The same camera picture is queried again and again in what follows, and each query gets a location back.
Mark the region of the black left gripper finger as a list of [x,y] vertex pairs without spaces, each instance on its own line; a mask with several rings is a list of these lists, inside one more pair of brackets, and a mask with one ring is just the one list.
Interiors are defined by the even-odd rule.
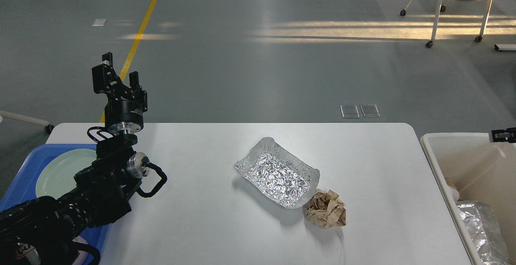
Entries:
[[148,95],[147,91],[145,91],[139,83],[138,72],[129,73],[129,85],[131,89],[131,99],[142,107],[143,112],[147,112]]
[[93,89],[96,94],[106,94],[108,100],[125,100],[124,84],[114,70],[113,55],[102,55],[101,64],[92,67]]

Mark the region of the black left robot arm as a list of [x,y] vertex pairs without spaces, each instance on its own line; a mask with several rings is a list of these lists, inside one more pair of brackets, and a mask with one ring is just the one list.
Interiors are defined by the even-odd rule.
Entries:
[[37,197],[1,212],[2,265],[71,265],[80,252],[92,256],[100,251],[76,238],[86,229],[118,221],[131,211],[129,200],[137,193],[153,197],[166,184],[162,169],[146,154],[136,152],[136,133],[144,128],[147,92],[137,72],[123,84],[113,67],[113,55],[102,55],[92,67],[93,89],[107,96],[105,123],[93,126],[96,160],[74,175],[76,187],[62,197]]

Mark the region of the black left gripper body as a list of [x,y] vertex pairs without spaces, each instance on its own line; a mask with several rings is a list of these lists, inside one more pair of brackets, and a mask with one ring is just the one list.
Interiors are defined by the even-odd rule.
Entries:
[[105,128],[112,134],[135,134],[144,129],[144,96],[124,100],[109,97]]

